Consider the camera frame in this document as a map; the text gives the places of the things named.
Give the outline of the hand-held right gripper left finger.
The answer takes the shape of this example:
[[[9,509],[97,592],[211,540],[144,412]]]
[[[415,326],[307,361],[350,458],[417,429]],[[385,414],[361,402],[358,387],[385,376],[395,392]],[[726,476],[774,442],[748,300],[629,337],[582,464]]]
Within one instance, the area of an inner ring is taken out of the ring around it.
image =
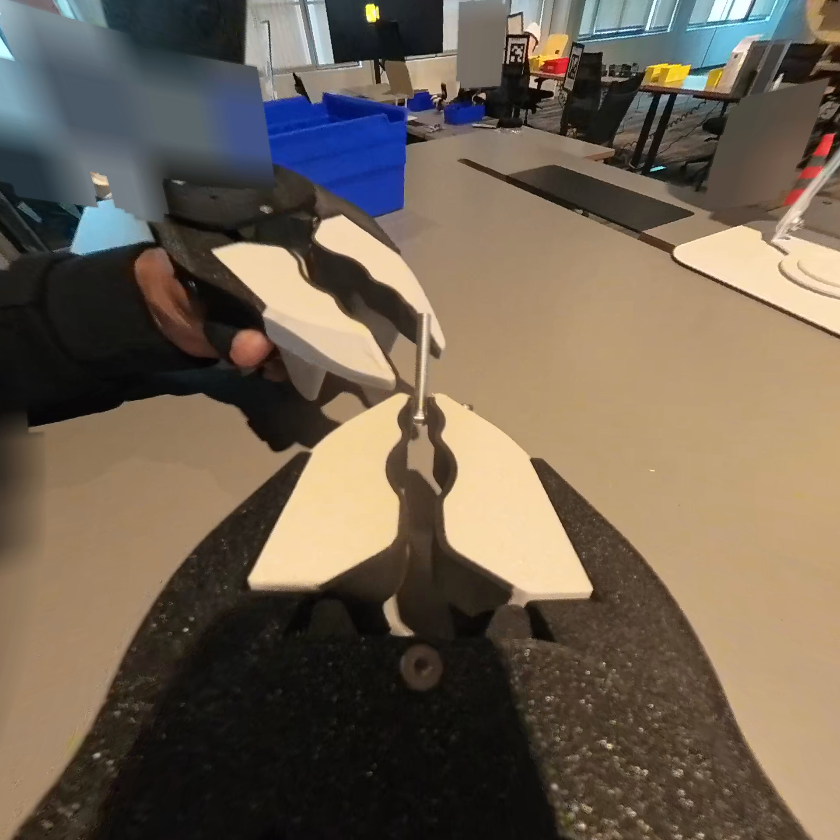
[[[404,570],[401,499],[387,472],[403,442],[397,393],[335,428],[309,460],[248,576],[253,592],[382,605]]]

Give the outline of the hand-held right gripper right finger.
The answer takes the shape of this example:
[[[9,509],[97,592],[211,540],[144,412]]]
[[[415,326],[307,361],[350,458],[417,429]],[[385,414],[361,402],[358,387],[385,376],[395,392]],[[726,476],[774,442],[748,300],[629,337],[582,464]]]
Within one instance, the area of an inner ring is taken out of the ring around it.
[[[593,584],[529,455],[453,398],[427,404],[440,489],[433,570],[455,607],[587,600]]]

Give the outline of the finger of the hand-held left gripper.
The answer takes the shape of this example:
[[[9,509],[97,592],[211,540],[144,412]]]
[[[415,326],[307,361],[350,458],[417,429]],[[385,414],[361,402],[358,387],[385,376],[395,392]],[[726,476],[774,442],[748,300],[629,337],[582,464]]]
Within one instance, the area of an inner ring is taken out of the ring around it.
[[[314,401],[328,374],[376,392],[395,390],[396,375],[373,332],[313,286],[291,252],[251,243],[212,252],[262,304],[266,334],[301,396]]]
[[[358,304],[415,340],[417,319],[429,316],[430,352],[439,359],[446,341],[437,315],[403,256],[344,215],[323,219],[309,253],[312,280],[357,311]]]

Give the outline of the metal bolt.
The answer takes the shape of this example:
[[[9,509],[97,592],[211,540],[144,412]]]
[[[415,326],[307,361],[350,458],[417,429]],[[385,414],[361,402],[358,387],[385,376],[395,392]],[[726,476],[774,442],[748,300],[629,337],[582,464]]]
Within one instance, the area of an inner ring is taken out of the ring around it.
[[[415,373],[413,387],[412,421],[415,429],[420,429],[427,423],[427,383],[428,366],[431,346],[432,316],[429,312],[422,312],[417,316],[415,340]]]

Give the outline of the person's left hand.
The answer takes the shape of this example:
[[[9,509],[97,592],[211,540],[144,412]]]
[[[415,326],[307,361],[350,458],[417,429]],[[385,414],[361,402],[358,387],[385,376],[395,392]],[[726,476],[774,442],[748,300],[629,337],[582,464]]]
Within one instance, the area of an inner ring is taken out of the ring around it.
[[[162,248],[132,245],[71,255],[49,269],[45,310],[61,348],[103,379],[184,371],[226,361],[284,382],[276,347],[259,329],[234,332],[225,352],[205,332],[205,311]]]

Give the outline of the blue plastic tote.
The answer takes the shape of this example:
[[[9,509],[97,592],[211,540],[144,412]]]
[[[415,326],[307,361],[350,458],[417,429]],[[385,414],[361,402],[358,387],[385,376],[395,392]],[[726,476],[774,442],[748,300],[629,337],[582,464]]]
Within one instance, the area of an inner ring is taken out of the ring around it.
[[[326,92],[265,101],[271,160],[372,217],[405,201],[407,110]]]

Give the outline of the black office chair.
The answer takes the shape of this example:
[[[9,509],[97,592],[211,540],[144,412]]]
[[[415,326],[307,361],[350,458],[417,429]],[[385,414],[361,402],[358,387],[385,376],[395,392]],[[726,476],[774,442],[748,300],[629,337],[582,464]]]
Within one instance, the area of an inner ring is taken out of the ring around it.
[[[528,123],[528,114],[536,113],[541,102],[553,97],[551,91],[530,86],[529,64],[502,66],[500,130],[517,130]]]
[[[560,134],[613,147],[618,130],[643,83],[644,72],[602,77],[602,53],[585,52],[572,92],[566,93]]]

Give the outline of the black TV monitor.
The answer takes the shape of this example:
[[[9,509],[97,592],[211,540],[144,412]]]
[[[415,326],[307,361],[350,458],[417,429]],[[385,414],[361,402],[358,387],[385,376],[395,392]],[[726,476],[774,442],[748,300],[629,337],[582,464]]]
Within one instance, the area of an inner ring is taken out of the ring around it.
[[[336,63],[405,60],[443,51],[442,1],[327,1]]]

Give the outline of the black table mat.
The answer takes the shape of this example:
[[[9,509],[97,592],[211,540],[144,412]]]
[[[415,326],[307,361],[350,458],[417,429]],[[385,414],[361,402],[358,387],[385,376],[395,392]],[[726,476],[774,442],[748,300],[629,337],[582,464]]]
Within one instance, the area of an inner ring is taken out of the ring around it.
[[[556,164],[511,173],[507,181],[553,204],[639,234],[694,215],[688,208]]]

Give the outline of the white base board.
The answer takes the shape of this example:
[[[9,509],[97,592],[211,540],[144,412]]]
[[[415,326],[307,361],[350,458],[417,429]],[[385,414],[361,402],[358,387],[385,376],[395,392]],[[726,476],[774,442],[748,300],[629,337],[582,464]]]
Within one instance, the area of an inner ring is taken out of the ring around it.
[[[772,243],[776,224],[756,220],[679,245],[674,260],[772,309],[839,336],[839,302],[785,279],[782,253]],[[838,250],[838,237],[804,228],[790,238],[807,239]]]

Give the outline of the wooden top office desk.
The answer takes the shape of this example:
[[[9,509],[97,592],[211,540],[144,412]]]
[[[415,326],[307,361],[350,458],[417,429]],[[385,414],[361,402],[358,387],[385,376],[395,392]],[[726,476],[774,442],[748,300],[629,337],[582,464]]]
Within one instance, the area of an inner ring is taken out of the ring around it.
[[[677,98],[722,102],[727,108],[747,96],[745,92],[740,91],[707,90],[699,86],[701,81],[701,77],[689,76],[680,85],[648,83],[640,86],[638,92],[647,94],[651,100],[629,163],[634,172],[648,175],[653,170]]]

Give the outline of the round clear disc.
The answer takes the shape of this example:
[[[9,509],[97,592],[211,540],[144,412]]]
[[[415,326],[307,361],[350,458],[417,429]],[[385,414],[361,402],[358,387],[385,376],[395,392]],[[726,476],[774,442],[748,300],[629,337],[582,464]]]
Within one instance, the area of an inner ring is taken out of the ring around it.
[[[826,298],[839,299],[839,251],[807,239],[775,243],[782,253],[779,269],[795,285]]]

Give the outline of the clear acrylic stand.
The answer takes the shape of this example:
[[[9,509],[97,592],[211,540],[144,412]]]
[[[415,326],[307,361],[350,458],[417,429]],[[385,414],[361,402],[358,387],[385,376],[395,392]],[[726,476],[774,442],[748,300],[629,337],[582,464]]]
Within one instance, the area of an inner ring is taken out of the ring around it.
[[[811,158],[812,154],[813,152],[805,161],[804,167]],[[782,240],[789,238],[793,235],[794,231],[800,229],[803,226],[805,213],[808,207],[810,206],[812,200],[824,188],[828,181],[830,181],[831,178],[837,173],[838,166],[839,152],[837,150],[832,150],[832,152],[829,154],[829,158],[826,165],[822,169],[822,172],[819,174],[819,176],[816,177],[814,183],[805,190],[805,193],[801,196],[801,198],[797,200],[792,206],[782,206],[784,208],[784,215],[778,221],[772,237],[772,241],[775,244],[778,244]]]

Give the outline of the white box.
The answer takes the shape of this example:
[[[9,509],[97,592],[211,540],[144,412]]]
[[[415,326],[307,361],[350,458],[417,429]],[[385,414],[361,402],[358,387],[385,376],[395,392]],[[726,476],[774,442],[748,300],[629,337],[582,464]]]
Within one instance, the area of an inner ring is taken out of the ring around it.
[[[734,97],[746,88],[769,46],[769,40],[758,36],[742,38],[730,54],[717,89]]]

